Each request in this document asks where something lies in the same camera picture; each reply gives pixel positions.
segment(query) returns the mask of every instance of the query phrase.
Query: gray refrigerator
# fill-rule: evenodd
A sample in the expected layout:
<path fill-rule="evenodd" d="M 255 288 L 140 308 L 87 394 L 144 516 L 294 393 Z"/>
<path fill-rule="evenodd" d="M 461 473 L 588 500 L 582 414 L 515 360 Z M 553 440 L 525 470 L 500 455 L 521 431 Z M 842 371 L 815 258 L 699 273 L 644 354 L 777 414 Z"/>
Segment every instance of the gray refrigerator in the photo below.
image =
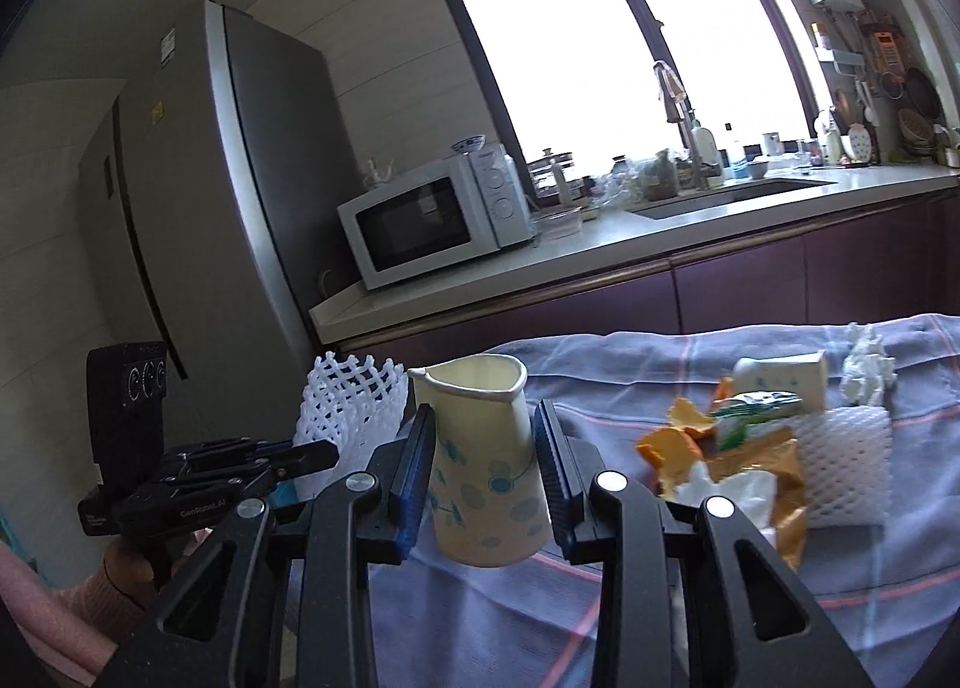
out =
<path fill-rule="evenodd" d="M 157 36 L 80 160 L 80 224 L 115 338 L 168 345 L 168 445 L 291 437 L 360 193 L 320 52 L 210 0 Z"/>

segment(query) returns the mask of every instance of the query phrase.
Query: kitchen sink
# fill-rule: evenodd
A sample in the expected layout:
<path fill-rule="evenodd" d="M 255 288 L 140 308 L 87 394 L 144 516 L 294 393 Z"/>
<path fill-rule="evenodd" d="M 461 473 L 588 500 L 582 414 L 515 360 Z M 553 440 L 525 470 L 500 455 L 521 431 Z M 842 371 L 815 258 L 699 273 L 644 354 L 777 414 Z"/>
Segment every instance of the kitchen sink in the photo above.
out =
<path fill-rule="evenodd" d="M 637 209 L 635 214 L 651 218 L 651 220 L 663 220 L 676 215 L 712 209 L 714 206 L 725 206 L 728 203 L 736 203 L 736 201 L 775 196 L 778 193 L 789 193 L 791 190 L 831 184 L 833 182 L 818 182 L 814 179 L 760 179 L 734 187 L 703 191 L 694 194 L 694 196 L 680 196 L 679 198 L 659 201 L 659 203 L 652 203 L 643 209 Z"/>

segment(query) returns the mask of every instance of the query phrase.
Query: metal bolt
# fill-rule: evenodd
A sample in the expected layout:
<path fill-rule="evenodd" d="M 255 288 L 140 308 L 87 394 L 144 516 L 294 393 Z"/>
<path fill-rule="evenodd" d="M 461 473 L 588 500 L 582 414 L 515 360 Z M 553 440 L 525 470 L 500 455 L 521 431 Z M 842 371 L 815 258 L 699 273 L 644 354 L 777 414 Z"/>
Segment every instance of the metal bolt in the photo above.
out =
<path fill-rule="evenodd" d="M 727 518 L 733 514 L 733 501 L 723 496 L 710 496 L 707 499 L 707 512 L 713 517 Z"/>
<path fill-rule="evenodd" d="M 352 490 L 354 493 L 370 490 L 373 485 L 376 485 L 376 477 L 365 471 L 358 471 L 347 477 L 347 490 Z"/>
<path fill-rule="evenodd" d="M 237 514 L 247 519 L 259 517 L 265 509 L 267 509 L 267 504 L 259 499 L 243 499 L 240 504 L 237 504 Z"/>
<path fill-rule="evenodd" d="M 627 486 L 627 477 L 618 471 L 602 471 L 597 475 L 597 485 L 611 493 L 617 493 Z"/>

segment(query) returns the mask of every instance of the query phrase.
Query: black window frame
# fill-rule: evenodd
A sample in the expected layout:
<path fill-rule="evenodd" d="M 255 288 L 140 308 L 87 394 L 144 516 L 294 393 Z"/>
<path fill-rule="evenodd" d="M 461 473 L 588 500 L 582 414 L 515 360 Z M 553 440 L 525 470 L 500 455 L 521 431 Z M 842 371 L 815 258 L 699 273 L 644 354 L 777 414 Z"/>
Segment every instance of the black window frame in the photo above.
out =
<path fill-rule="evenodd" d="M 514 129 L 510 112 L 507 110 L 507 104 L 503 100 L 500 87 L 496 82 L 490 60 L 488 60 L 487 53 L 484 51 L 483 44 L 480 41 L 480 36 L 477 34 L 469 11 L 467 11 L 467 4 L 464 3 L 464 0 L 445 1 L 450 9 L 450 13 L 453 15 L 453 22 L 463 38 L 464 47 L 467 49 L 467 56 L 470 59 L 470 63 L 472 63 L 474 73 L 476 73 L 477 81 L 480 85 L 480 90 L 483 92 L 488 109 L 490 110 L 493 126 L 496 127 L 501 143 L 503 143 L 507 153 L 509 153 L 517 163 L 517 167 L 523 167 L 523 169 L 520 170 L 520 182 L 523 184 L 527 196 L 535 198 L 536 193 L 533 182 L 530 179 L 530 174 L 526 170 L 527 163 L 523 157 L 523 150 L 520 147 L 520 139 L 517 138 L 517 131 Z M 634 19 L 637 21 L 637 26 L 640 28 L 640 32 L 647 42 L 647 47 L 649 47 L 653 59 L 655 61 L 664 60 L 669 63 L 670 67 L 674 68 L 678 76 L 680 76 L 680 80 L 683 80 L 683 69 L 677 68 L 677 64 L 674 62 L 673 55 L 670 53 L 670 47 L 667 45 L 664 33 L 662 33 L 661 30 L 663 25 L 654 16 L 647 1 L 625 1 L 632 15 L 634 15 Z M 800 56 L 800 49 L 793 39 L 786 18 L 784 18 L 784 14 L 776 4 L 776 0 L 760 0 L 760 4 L 763 6 L 767 19 L 770 20 L 771 26 L 774 28 L 774 33 L 776 33 L 776 37 L 784 51 L 784 57 L 790 68 L 790 73 L 793 74 L 794 83 L 797 86 L 798 95 L 800 95 L 800 106 L 803 107 L 803 116 L 806 120 L 806 126 L 808 126 L 808 135 L 812 137 L 814 136 L 813 121 L 817 118 L 818 108 L 816 95 L 814 95 L 813 92 L 813 85 L 806 72 L 803 57 Z"/>

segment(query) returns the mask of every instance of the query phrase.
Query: microwave control panel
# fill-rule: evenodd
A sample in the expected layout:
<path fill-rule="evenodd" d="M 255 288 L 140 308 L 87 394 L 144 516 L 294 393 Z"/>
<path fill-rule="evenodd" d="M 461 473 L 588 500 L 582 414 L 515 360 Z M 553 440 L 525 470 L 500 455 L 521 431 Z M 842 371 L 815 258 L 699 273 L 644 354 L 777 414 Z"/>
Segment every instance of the microwave control panel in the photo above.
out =
<path fill-rule="evenodd" d="M 493 143 L 469 155 L 493 234 L 500 247 L 528 242 L 534 235 L 533 220 L 523 194 L 514 161 L 503 145 Z"/>

